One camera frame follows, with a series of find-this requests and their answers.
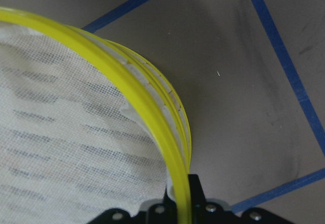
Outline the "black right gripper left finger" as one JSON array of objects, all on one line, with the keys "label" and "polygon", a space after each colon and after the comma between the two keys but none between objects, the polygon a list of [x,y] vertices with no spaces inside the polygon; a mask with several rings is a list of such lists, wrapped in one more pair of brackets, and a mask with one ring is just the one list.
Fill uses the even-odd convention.
[{"label": "black right gripper left finger", "polygon": [[177,223],[177,208],[176,203],[165,192],[162,199],[143,202],[136,215],[131,215],[125,209],[111,208],[89,223]]}]

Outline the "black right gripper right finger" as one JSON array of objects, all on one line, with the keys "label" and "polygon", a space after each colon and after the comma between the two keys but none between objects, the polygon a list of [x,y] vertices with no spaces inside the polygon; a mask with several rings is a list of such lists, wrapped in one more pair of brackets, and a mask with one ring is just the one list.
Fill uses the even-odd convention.
[{"label": "black right gripper right finger", "polygon": [[205,197],[197,174],[188,175],[193,223],[291,223],[262,208],[249,208],[237,216],[226,203]]}]

